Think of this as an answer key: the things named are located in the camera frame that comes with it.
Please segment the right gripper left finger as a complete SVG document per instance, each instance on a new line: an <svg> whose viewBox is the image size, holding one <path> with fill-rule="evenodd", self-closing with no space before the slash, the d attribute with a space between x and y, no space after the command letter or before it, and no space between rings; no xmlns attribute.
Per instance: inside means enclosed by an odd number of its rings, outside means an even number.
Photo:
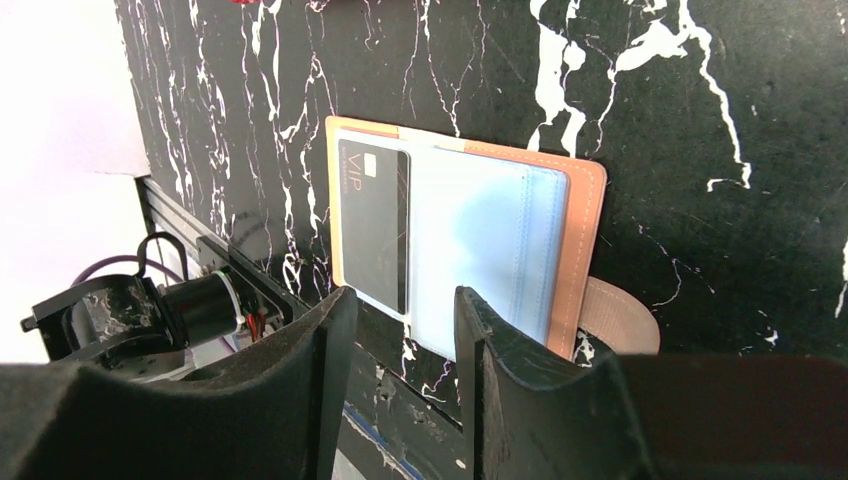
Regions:
<svg viewBox="0 0 848 480"><path fill-rule="evenodd" d="M328 479L357 328L341 287L180 380L89 362L1 368L5 479Z"/></svg>

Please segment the pink leather card holder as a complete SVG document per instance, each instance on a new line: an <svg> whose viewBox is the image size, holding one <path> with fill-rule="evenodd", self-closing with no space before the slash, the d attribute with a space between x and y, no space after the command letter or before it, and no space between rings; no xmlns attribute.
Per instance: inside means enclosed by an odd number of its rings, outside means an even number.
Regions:
<svg viewBox="0 0 848 480"><path fill-rule="evenodd" d="M508 323L565 359L580 331L619 354L654 354L657 322L626 291L589 274L607 173L596 162L399 125L325 121L332 278L401 322L410 338L454 359L453 293L476 290ZM408 310L396 316L345 283L338 140L410 155Z"/></svg>

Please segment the black base frame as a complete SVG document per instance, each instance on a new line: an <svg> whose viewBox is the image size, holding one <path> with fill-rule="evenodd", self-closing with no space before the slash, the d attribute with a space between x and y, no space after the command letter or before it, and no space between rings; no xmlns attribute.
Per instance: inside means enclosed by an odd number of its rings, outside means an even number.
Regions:
<svg viewBox="0 0 848 480"><path fill-rule="evenodd" d="M238 250L168 199L156 183L138 184L148 222L161 222L150 241L172 244L181 262L197 258L202 272L182 270L176 284L156 286L153 262L136 254L131 275L81 277L33 307L21 327L38 333L49 363L89 362L139 383L180 380L292 324L316 305L303 303ZM402 325L358 302L357 328L330 478L462 479L465 456L457 405L438 407L415 392L444 361L432 353L405 360L411 345Z"/></svg>

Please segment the black VIP credit card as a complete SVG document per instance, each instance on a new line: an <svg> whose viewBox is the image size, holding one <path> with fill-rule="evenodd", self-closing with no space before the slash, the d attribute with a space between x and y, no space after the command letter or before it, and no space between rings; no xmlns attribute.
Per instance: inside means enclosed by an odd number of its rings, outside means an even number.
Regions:
<svg viewBox="0 0 848 480"><path fill-rule="evenodd" d="M342 279L396 316L408 310L410 155L338 140Z"/></svg>

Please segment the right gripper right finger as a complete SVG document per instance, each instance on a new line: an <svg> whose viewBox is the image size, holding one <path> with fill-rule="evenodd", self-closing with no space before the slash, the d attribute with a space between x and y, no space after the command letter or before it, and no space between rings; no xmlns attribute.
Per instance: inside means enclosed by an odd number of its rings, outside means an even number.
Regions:
<svg viewBox="0 0 848 480"><path fill-rule="evenodd" d="M847 368L821 357L608 354L578 367L454 297L474 479L843 479Z"/></svg>

